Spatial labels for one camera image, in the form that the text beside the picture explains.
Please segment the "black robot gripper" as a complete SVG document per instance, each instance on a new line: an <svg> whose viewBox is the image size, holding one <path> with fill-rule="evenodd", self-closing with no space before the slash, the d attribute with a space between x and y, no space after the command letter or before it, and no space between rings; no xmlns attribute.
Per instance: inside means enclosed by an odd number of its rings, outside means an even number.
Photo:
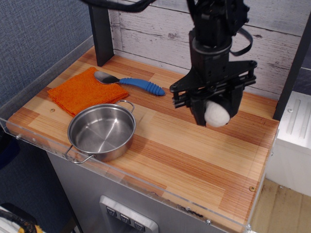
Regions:
<svg viewBox="0 0 311 233"><path fill-rule="evenodd" d="M196 124L206 126L206 100L220 97L221 105L233 118L239 110L244 88L256 82L253 60L229 61L232 37L217 47L200 43L195 31L189 33L191 69L171 85L176 108L190 107Z"/></svg>

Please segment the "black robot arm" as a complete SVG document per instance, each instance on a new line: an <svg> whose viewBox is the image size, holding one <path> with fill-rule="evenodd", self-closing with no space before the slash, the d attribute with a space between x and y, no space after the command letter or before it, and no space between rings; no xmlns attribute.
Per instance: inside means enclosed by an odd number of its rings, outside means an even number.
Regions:
<svg viewBox="0 0 311 233"><path fill-rule="evenodd" d="M197 125L222 127L239 110L246 86L256 82L257 62L229 61L250 51L253 38L242 27L249 7L242 0L189 0L191 69L171 85L176 108L190 108Z"/></svg>

